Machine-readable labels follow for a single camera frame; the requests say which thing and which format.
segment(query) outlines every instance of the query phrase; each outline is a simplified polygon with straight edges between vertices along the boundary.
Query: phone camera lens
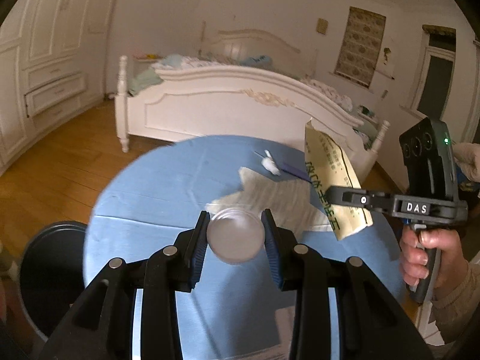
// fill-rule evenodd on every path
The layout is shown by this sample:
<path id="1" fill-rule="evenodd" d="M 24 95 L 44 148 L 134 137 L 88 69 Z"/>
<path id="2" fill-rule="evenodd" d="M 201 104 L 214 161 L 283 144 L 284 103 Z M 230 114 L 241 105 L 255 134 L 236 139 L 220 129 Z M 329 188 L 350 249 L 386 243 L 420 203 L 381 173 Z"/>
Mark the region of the phone camera lens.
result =
<path id="1" fill-rule="evenodd" d="M 405 144 L 403 145 L 403 156 L 404 156 L 405 158 L 409 158 L 409 157 L 410 157 L 410 146 L 409 146 L 408 143 L 405 143 Z"/>
<path id="2" fill-rule="evenodd" d="M 423 145 L 425 146 L 426 150 L 430 150 L 434 145 L 434 141 L 428 132 L 424 133 L 423 135 Z"/>
<path id="3" fill-rule="evenodd" d="M 422 153 L 422 142 L 420 142 L 420 139 L 414 138 L 412 140 L 412 152 L 415 157 L 420 157 L 420 154 Z"/>

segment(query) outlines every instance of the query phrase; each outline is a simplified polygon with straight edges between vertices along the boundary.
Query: yellow paper package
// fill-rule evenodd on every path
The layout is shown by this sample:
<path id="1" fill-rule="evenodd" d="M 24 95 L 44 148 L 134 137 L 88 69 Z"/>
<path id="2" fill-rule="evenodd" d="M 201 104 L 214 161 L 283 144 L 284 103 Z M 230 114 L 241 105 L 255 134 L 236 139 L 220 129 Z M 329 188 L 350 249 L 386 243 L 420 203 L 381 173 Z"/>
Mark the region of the yellow paper package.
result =
<path id="1" fill-rule="evenodd" d="M 360 183 L 345 151 L 311 121 L 305 125 L 305 164 L 337 240 L 373 224 L 368 210 L 331 205 L 326 200 L 330 186 L 360 188 Z"/>

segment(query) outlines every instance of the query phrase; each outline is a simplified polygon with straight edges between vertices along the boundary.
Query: white wardrobe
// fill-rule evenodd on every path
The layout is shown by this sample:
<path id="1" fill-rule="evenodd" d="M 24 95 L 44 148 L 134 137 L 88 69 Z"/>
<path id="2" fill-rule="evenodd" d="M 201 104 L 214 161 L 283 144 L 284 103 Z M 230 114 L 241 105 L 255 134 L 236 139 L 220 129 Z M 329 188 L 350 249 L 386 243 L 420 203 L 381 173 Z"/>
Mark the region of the white wardrobe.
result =
<path id="1" fill-rule="evenodd" d="M 0 27 L 0 174 L 103 99 L 115 0 L 18 0 Z"/>

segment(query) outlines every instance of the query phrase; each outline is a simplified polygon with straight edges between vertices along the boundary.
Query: human hand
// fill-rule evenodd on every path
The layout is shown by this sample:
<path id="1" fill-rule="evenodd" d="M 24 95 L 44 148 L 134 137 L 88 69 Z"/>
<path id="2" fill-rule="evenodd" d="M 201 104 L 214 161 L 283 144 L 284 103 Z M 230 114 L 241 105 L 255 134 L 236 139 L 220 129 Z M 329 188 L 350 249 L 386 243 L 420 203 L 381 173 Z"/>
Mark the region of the human hand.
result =
<path id="1" fill-rule="evenodd" d="M 440 269 L 434 284 L 434 292 L 438 299 L 450 294 L 467 276 L 469 263 L 462 254 L 460 237 L 454 230 L 424 230 L 419 238 L 410 226 L 404 226 L 400 240 L 400 272 L 405 283 L 415 286 L 420 279 L 429 275 L 425 265 L 428 262 L 427 253 L 417 248 L 421 244 L 427 249 L 438 248 L 442 251 Z"/>

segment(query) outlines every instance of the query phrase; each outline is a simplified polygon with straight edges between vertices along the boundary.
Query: blue tablecloth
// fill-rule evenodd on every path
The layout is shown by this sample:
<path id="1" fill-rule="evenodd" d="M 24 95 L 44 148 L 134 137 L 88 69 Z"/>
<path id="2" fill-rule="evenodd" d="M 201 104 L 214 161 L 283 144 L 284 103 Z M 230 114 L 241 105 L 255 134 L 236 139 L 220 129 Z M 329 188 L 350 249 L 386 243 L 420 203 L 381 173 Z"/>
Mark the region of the blue tablecloth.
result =
<path id="1" fill-rule="evenodd" d="M 263 139 L 210 136 L 158 148 L 124 169 L 102 192 L 95 205 L 85 241 L 84 276 L 88 284 L 113 257 L 127 262 L 150 257 L 193 228 L 205 205 L 240 191 L 239 168 L 248 167 L 272 180 L 254 152 L 270 150 L 276 160 L 305 169 L 304 154 Z M 312 188 L 311 202 L 321 204 Z M 343 241 L 332 232 L 305 232 L 302 242 L 324 257 L 345 261 L 356 255 L 403 300 L 405 286 L 398 271 L 399 248 L 385 218 L 373 213 L 374 225 Z M 133 358 L 140 356 L 140 310 L 137 294 Z M 281 293 L 261 252 L 241 265 L 221 262 L 207 250 L 200 283 L 192 293 L 177 293 L 178 325 L 185 360 L 246 358 L 261 350 L 285 345 L 275 312 L 294 304 L 294 293 Z M 333 314 L 333 359 L 338 336 Z"/>

